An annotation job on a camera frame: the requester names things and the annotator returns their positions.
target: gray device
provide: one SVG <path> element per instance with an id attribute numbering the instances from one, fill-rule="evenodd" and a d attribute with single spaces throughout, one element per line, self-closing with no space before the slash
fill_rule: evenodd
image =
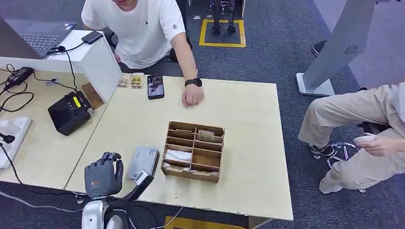
<path id="1" fill-rule="evenodd" d="M 5 20 L 0 17 L 0 56 L 43 59 L 75 25 L 74 22 Z"/>
<path id="2" fill-rule="evenodd" d="M 153 176 L 158 160 L 158 149 L 143 146 L 136 148 L 127 172 L 127 178 L 135 179 L 142 171 Z"/>

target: black card reader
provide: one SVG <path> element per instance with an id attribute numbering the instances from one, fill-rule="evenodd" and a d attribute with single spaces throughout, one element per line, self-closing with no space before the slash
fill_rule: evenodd
<path id="1" fill-rule="evenodd" d="M 56 131 L 68 136 L 83 126 L 91 117 L 93 108 L 81 91 L 70 92 L 48 108 Z"/>

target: light wood tabletop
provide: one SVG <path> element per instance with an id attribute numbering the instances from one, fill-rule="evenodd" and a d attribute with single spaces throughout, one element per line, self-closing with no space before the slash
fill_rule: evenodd
<path id="1" fill-rule="evenodd" d="M 36 72 L 37 78 L 50 80 L 57 79 L 59 83 L 73 86 L 71 73 Z M 3 82 L 10 74 L 0 72 L 0 81 Z M 80 90 L 81 85 L 87 83 L 82 74 L 76 75 L 76 84 Z M 32 124 L 27 135 L 13 161 L 17 174 L 21 181 L 28 185 L 63 189 L 66 181 L 72 174 L 76 163 L 83 153 L 106 105 L 95 110 L 91 119 L 69 136 L 64 136 L 55 130 L 48 107 L 61 99 L 71 89 L 59 85 L 47 86 L 45 82 L 39 82 L 33 75 L 26 80 L 27 91 L 34 93 L 34 100 L 23 109 L 9 113 L 2 111 L 0 120 L 15 119 L 27 116 L 32 119 Z M 18 92 L 24 89 L 23 84 L 12 88 Z M 0 103 L 11 94 L 5 92 L 0 97 Z M 18 95 L 11 98 L 5 108 L 15 109 L 24 104 L 30 98 L 29 95 Z M 0 180 L 17 183 L 12 168 L 0 171 Z"/>
<path id="2" fill-rule="evenodd" d="M 162 99 L 149 100 L 146 88 L 117 88 L 66 189 L 85 191 L 84 168 L 104 152 L 122 155 L 125 175 L 135 149 L 150 146 L 160 151 L 160 161 L 155 179 L 139 200 L 292 220 L 276 85 L 222 80 L 203 83 L 205 99 L 195 107 L 183 107 L 184 80 L 179 77 L 164 77 Z M 162 173 L 169 121 L 225 128 L 218 183 Z M 117 196 L 134 187 L 132 180 L 124 178 Z"/>

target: black wire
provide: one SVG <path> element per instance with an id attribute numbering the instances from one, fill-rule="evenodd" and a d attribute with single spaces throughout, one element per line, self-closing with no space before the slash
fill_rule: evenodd
<path id="1" fill-rule="evenodd" d="M 11 76 L 13 76 L 13 75 L 15 74 L 15 68 L 14 68 L 14 66 L 13 66 L 12 64 L 10 64 L 10 63 L 8 63 L 8 64 L 6 65 L 6 68 L 7 68 L 7 70 L 4 70 L 4 71 L 10 72 L 9 77 L 7 77 L 7 80 L 8 80 Z M 4 81 L 4 82 L 2 82 L 2 83 L 0 83 L 0 84 L 5 84 L 4 89 L 0 92 L 0 95 L 2 95 L 5 91 L 11 93 L 12 95 L 9 96 L 9 97 L 7 97 L 7 98 L 4 100 L 3 104 L 0 106 L 0 112 L 3 111 L 3 110 L 4 110 L 4 111 L 7 111 L 7 112 L 16 112 L 16 111 L 19 111 L 19 110 L 23 109 L 26 105 L 28 105 L 28 104 L 34 99 L 34 94 L 31 93 L 31 92 L 25 92 L 25 91 L 27 90 L 27 87 L 28 87 L 28 84 L 27 84 L 26 82 L 24 82 L 24 84 L 25 84 L 24 90 L 22 90 L 22 91 L 20 91 L 20 92 L 10 92 L 10 91 L 8 91 L 8 89 L 7 89 L 7 86 L 8 86 L 7 80 Z M 18 96 L 18 95 L 21 95 L 21 94 L 30 94 L 30 95 L 31 95 L 31 98 L 30 98 L 26 103 L 24 103 L 22 106 L 20 106 L 19 108 L 15 109 L 15 110 L 9 110 L 9 109 L 4 108 L 4 106 L 6 105 L 7 101 L 9 101 L 11 98 L 13 98 L 13 97 L 15 97 L 15 96 Z"/>
<path id="2" fill-rule="evenodd" d="M 75 91 L 77 92 L 76 76 L 75 76 L 75 74 L 73 73 L 72 61 L 70 60 L 70 56 L 69 56 L 68 50 L 66 50 L 65 53 L 66 53 L 66 55 L 67 55 L 67 58 L 69 59 L 70 71 L 72 72 L 72 75 L 73 75 L 73 85 L 75 86 Z"/>
<path id="3" fill-rule="evenodd" d="M 70 55 L 69 55 L 68 52 L 79 48 L 79 47 L 82 46 L 84 43 L 85 43 L 85 42 L 82 42 L 81 44 L 79 44 L 79 45 L 77 45 L 76 47 L 73 47 L 73 48 L 71 48 L 71 49 L 65 49 L 65 47 L 59 46 L 58 48 L 56 48 L 58 51 L 55 52 L 55 53 L 66 53 L 67 58 L 69 59 L 70 72 L 72 73 L 72 76 L 73 76 L 73 85 L 75 86 L 74 88 L 73 88 L 73 87 L 66 86 L 66 85 L 63 85 L 63 84 L 61 84 L 61 83 L 57 83 L 57 82 L 52 81 L 52 80 L 38 80 L 38 79 L 35 77 L 35 73 L 34 73 L 35 79 L 38 80 L 38 81 L 52 82 L 52 83 L 61 85 L 61 86 L 66 87 L 66 88 L 70 88 L 70 89 L 74 90 L 75 92 L 77 92 L 76 76 L 75 76 L 75 73 L 73 72 L 72 60 L 70 59 Z"/>
<path id="4" fill-rule="evenodd" d="M 0 83 L 0 85 L 3 85 L 3 84 L 5 84 L 5 83 L 7 83 L 8 79 L 10 79 L 10 77 L 12 77 L 12 76 L 15 74 L 15 68 L 14 68 L 14 66 L 13 66 L 12 64 L 8 63 L 8 64 L 6 65 L 6 69 L 7 69 L 7 70 L 3 70 L 3 69 L 0 69 L 0 70 L 5 71 L 5 72 L 9 72 L 10 75 L 9 75 L 9 77 L 7 77 L 7 80 L 5 80 L 4 82 Z"/>
<path id="5" fill-rule="evenodd" d="M 27 88 L 28 88 L 28 84 L 27 84 L 25 81 L 24 81 L 23 83 L 25 84 L 24 90 L 22 90 L 22 91 L 20 91 L 20 92 L 11 92 L 11 91 L 7 90 L 7 92 L 8 92 L 8 93 L 11 93 L 11 94 L 19 94 L 19 93 L 25 92 L 25 91 L 27 90 Z"/>
<path id="6" fill-rule="evenodd" d="M 72 89 L 72 90 L 76 91 L 76 89 L 75 89 L 75 88 L 73 88 L 73 87 L 69 87 L 69 86 L 63 85 L 63 84 L 58 83 L 58 82 L 53 81 L 53 80 L 43 80 L 43 79 L 38 79 L 38 78 L 37 78 L 37 76 L 35 75 L 35 72 L 34 72 L 34 78 L 35 78 L 37 81 L 45 81 L 45 82 L 54 83 L 54 84 L 57 84 L 57 85 L 61 85 L 62 87 L 69 88 L 69 89 Z"/>
<path id="7" fill-rule="evenodd" d="M 27 189 L 28 191 L 33 192 L 33 193 L 38 194 L 38 195 L 48 195 L 48 194 L 51 194 L 51 195 L 55 195 L 55 196 L 60 196 L 60 195 L 73 195 L 73 196 L 75 196 L 75 194 L 73 194 L 73 193 L 58 193 L 58 194 L 53 193 L 53 192 L 40 193 L 40 192 L 31 190 L 28 185 L 26 185 L 26 184 L 24 184 L 24 183 L 21 182 L 20 178 L 19 178 L 18 175 L 17 175 L 17 171 L 16 171 L 16 169 L 15 169 L 15 167 L 14 167 L 14 164 L 13 164 L 12 160 L 10 159 L 9 155 L 7 154 L 6 149 L 4 149 L 2 143 L 0 143 L 0 147 L 1 147 L 1 149 L 3 150 L 4 154 L 6 155 L 7 159 L 9 160 L 9 162 L 10 162 L 10 164 L 11 164 L 11 167 L 12 167 L 12 169 L 13 169 L 13 171 L 14 171 L 14 174 L 15 174 L 15 178 L 17 178 L 18 182 L 19 182 L 25 189 Z"/>
<path id="8" fill-rule="evenodd" d="M 71 49 L 68 49 L 68 50 L 66 50 L 66 51 L 64 51 L 64 52 L 68 52 L 68 51 L 75 50 L 75 49 L 79 48 L 80 46 L 82 46 L 84 43 L 85 43 L 85 42 L 82 42 L 80 45 L 77 45 L 76 47 L 71 48 Z"/>

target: white t-shirt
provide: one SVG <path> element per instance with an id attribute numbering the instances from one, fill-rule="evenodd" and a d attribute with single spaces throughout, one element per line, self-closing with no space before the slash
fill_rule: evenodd
<path id="1" fill-rule="evenodd" d="M 111 0 L 86 0 L 82 20 L 93 30 L 112 30 L 118 37 L 116 54 L 131 69 L 152 66 L 168 54 L 172 38 L 185 32 L 175 0 L 138 0 L 129 12 Z"/>

